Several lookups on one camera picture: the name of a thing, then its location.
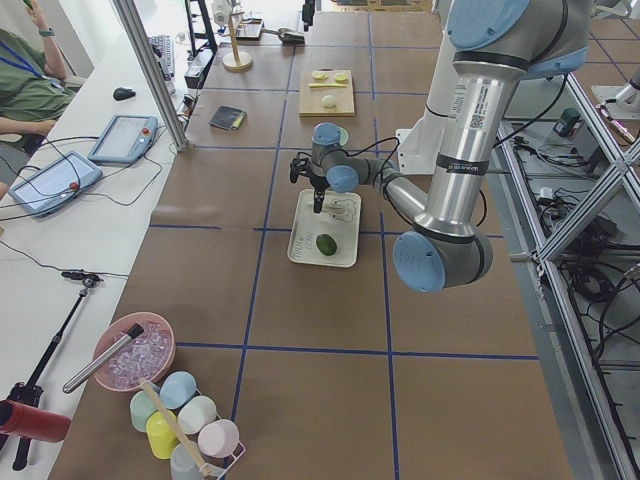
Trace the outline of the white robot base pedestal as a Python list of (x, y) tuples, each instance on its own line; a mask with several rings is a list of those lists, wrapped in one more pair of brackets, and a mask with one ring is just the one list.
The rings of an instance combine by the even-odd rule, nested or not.
[(434, 1), (432, 11), (440, 16), (443, 38), (423, 116), (412, 129), (398, 129), (400, 171), (410, 175), (432, 175), (435, 171), (458, 74), (453, 67), (455, 48), (446, 26), (454, 1)]

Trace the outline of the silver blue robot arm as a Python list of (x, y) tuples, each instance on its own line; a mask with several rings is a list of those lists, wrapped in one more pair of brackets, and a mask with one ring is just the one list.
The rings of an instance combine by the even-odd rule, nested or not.
[(590, 1), (452, 2), (444, 35), (456, 78), (428, 191), (388, 161), (346, 153), (332, 123), (315, 127), (311, 155), (291, 161), (290, 180), (310, 180), (316, 212), (328, 188), (376, 188), (413, 227), (393, 249), (397, 275), (412, 290), (475, 282), (493, 258), (471, 216), (499, 124), (521, 81), (566, 75), (585, 62), (592, 8)]
[(305, 0), (301, 7), (301, 20), (302, 20), (303, 30), (305, 32), (307, 32), (309, 28), (313, 26), (315, 12), (316, 12), (316, 1)]

